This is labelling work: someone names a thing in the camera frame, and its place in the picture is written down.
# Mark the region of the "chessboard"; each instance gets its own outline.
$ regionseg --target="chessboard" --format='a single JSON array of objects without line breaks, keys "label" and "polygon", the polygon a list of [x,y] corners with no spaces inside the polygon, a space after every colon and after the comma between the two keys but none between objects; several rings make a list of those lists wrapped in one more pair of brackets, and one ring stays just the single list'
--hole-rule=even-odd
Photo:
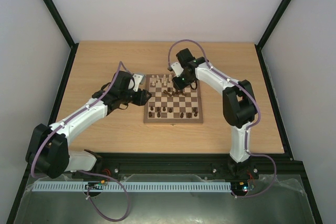
[{"label": "chessboard", "polygon": [[145,105],[143,122],[203,123],[199,82],[197,81],[196,90],[188,86],[182,91],[176,91],[173,87],[173,77],[172,73],[146,76],[146,89],[151,92],[152,97]]}]

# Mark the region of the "chess piece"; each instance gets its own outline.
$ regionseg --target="chess piece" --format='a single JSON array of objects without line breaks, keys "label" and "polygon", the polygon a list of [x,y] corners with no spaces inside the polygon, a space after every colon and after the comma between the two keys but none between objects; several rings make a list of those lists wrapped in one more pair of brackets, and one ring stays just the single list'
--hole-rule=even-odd
[{"label": "chess piece", "polygon": [[171,94],[169,94],[166,90],[163,90],[163,93],[164,94],[167,94],[169,97],[171,97],[172,95]]}]

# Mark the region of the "wooden tabletop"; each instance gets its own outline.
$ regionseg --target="wooden tabletop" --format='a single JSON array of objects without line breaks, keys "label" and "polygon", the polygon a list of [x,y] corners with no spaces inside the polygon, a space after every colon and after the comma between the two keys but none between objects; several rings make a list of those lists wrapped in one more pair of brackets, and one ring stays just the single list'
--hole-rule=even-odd
[{"label": "wooden tabletop", "polygon": [[[79,44],[57,120],[85,104],[101,86],[111,81],[119,61],[131,72],[167,73],[167,53],[172,42],[82,41]],[[210,62],[223,73],[251,82],[261,109],[261,122],[251,130],[250,149],[255,153],[283,153],[258,57],[252,43],[201,43]],[[195,57],[201,51],[181,43],[172,51],[189,48]],[[96,122],[71,145],[72,150],[125,153],[229,153],[230,126],[223,117],[222,97],[201,83],[204,123],[201,125],[148,125],[144,107],[130,104]]]}]

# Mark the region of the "robotic arm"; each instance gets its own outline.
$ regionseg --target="robotic arm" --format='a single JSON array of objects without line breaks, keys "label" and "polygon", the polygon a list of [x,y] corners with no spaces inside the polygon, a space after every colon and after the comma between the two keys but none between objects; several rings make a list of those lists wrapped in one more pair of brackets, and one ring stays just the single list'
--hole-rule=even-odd
[{"label": "robotic arm", "polygon": [[[204,81],[214,88],[223,97],[223,115],[228,124],[231,125],[232,146],[230,150],[231,158],[240,163],[249,158],[249,125],[253,122],[257,113],[251,99],[247,97],[238,87],[230,81],[238,83],[253,98],[251,83],[247,80],[238,81],[232,78],[224,79],[226,76],[216,69],[210,62],[206,62],[204,57],[196,59],[189,49],[181,50],[177,55],[178,62],[171,65],[175,72],[173,78],[174,87],[182,90],[197,80]],[[247,148],[245,147],[245,134],[247,135]]]},{"label": "robotic arm", "polygon": [[137,106],[145,105],[152,94],[147,90],[139,89],[139,84],[143,80],[144,75],[142,74],[132,75],[119,71],[112,87],[101,100],[99,98],[109,83],[95,92],[85,105],[63,120],[49,126],[40,124],[35,127],[26,154],[26,161],[32,164],[42,142],[53,130],[60,127],[38,156],[36,168],[50,178],[56,178],[63,172],[70,170],[92,170],[99,163],[97,158],[100,157],[96,153],[89,150],[70,151],[68,147],[82,131],[97,120],[108,116],[112,111],[119,109],[120,105],[128,106],[129,103]]}]

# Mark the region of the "purple cable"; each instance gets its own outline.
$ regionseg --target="purple cable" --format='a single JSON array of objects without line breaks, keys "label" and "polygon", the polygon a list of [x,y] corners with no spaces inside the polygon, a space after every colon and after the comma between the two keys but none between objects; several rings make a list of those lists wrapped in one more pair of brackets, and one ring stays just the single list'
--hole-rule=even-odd
[{"label": "purple cable", "polygon": [[274,176],[273,176],[273,179],[272,179],[271,183],[269,184],[269,186],[268,186],[265,190],[263,190],[263,191],[261,191],[261,192],[259,192],[259,193],[257,193],[257,194],[247,195],[247,196],[236,196],[236,195],[234,194],[234,192],[232,192],[232,194],[233,194],[235,197],[237,197],[237,198],[251,198],[251,197],[255,197],[255,196],[258,196],[258,195],[263,194],[264,192],[266,192],[266,191],[267,191],[267,190],[274,184],[274,182],[275,182],[275,180],[276,180],[276,177],[277,177],[277,166],[276,166],[276,163],[275,163],[275,161],[273,160],[273,158],[271,158],[270,156],[268,156],[268,155],[266,155],[266,154],[253,154],[253,153],[251,153],[251,152],[247,149],[248,130],[249,130],[251,127],[257,125],[257,124],[260,122],[260,119],[261,119],[261,111],[260,111],[260,108],[259,108],[259,106],[258,106],[256,100],[255,100],[255,99],[252,97],[252,95],[250,95],[250,93],[247,92],[242,86],[240,86],[239,84],[237,84],[237,83],[235,83],[234,81],[232,81],[231,78],[230,78],[229,76],[226,76],[225,74],[222,74],[222,73],[218,72],[217,70],[215,70],[214,68],[212,68],[212,67],[210,66],[210,64],[209,64],[209,62],[208,62],[208,60],[207,60],[207,58],[206,58],[206,54],[205,54],[205,51],[204,51],[203,47],[202,47],[198,42],[196,42],[196,41],[194,41],[194,40],[191,40],[191,39],[182,39],[182,40],[179,40],[179,41],[175,42],[175,43],[170,47],[169,52],[168,52],[168,67],[169,67],[169,68],[171,67],[171,64],[170,64],[170,54],[171,54],[171,52],[172,52],[172,49],[173,49],[174,46],[176,46],[177,44],[179,44],[179,43],[181,43],[181,42],[191,42],[191,43],[196,44],[196,45],[200,48],[200,50],[202,51],[202,53],[203,53],[203,57],[204,57],[204,59],[205,59],[205,63],[206,63],[206,65],[209,67],[210,71],[212,71],[213,73],[215,73],[215,74],[218,75],[219,77],[223,78],[224,80],[228,80],[229,83],[231,83],[231,84],[233,84],[234,86],[236,86],[237,88],[239,88],[245,95],[247,95],[247,97],[250,98],[250,100],[252,101],[253,105],[255,106],[255,108],[256,108],[256,110],[257,110],[257,113],[258,113],[258,119],[257,119],[256,122],[254,122],[254,123],[252,123],[251,125],[249,125],[249,126],[246,127],[245,141],[244,141],[245,151],[246,151],[250,156],[253,156],[253,157],[266,157],[266,158],[268,158],[269,160],[271,160],[271,162],[273,163],[273,166],[274,166]]},{"label": "purple cable", "polygon": [[[125,71],[127,71],[128,73],[131,73],[125,66],[124,64],[120,61],[119,62],[119,65],[118,65],[118,68],[117,68],[117,71],[115,72],[114,74],[114,77],[109,85],[109,87],[106,89],[106,91],[97,99],[95,100],[95,102],[91,103],[89,105],[89,108],[93,107],[94,105],[97,104],[97,102],[99,102],[109,91],[110,89],[112,88],[112,85],[114,84],[115,82],[115,79],[117,78],[117,75],[120,71],[120,68],[123,67],[125,69]],[[72,119],[74,119],[75,117],[77,117],[79,114],[83,113],[85,110],[87,110],[87,108],[83,108],[79,111],[77,111],[75,114],[73,114],[72,116],[70,116],[68,119],[66,119],[64,121],[64,125],[68,124]],[[35,154],[35,157],[34,157],[34,160],[31,164],[31,168],[30,168],[30,174],[32,175],[33,178],[42,178],[44,176],[37,176],[35,174],[35,166],[36,166],[36,162],[38,160],[38,157],[40,156],[44,146],[48,143],[48,141],[51,139],[51,137],[57,132],[59,131],[60,129],[62,128],[62,125],[58,126],[56,129],[54,129],[47,137],[46,139],[42,142],[41,146],[39,147],[39,149],[37,150],[36,154]]]},{"label": "purple cable", "polygon": [[87,175],[91,175],[91,176],[99,176],[99,177],[103,177],[103,178],[108,178],[114,182],[116,182],[125,192],[125,195],[126,195],[126,198],[127,198],[127,209],[126,209],[126,212],[125,214],[123,215],[123,217],[121,217],[120,219],[111,219],[109,217],[107,217],[106,215],[104,215],[98,208],[97,206],[93,203],[90,195],[89,195],[89,192],[90,192],[90,189],[91,187],[89,187],[88,191],[86,192],[86,195],[89,199],[89,201],[92,203],[93,207],[95,208],[96,212],[102,217],[104,218],[105,220],[108,220],[108,221],[112,221],[112,222],[118,222],[118,221],[122,221],[124,219],[126,219],[126,217],[128,216],[128,214],[130,213],[130,210],[131,210],[131,199],[130,199],[130,195],[128,194],[128,192],[126,191],[126,188],[119,182],[117,181],[116,179],[110,177],[110,176],[107,176],[107,175],[103,175],[103,174],[98,174],[98,173],[89,173],[89,172],[85,172],[84,170],[79,170],[80,173],[84,173],[84,174],[87,174]]}]

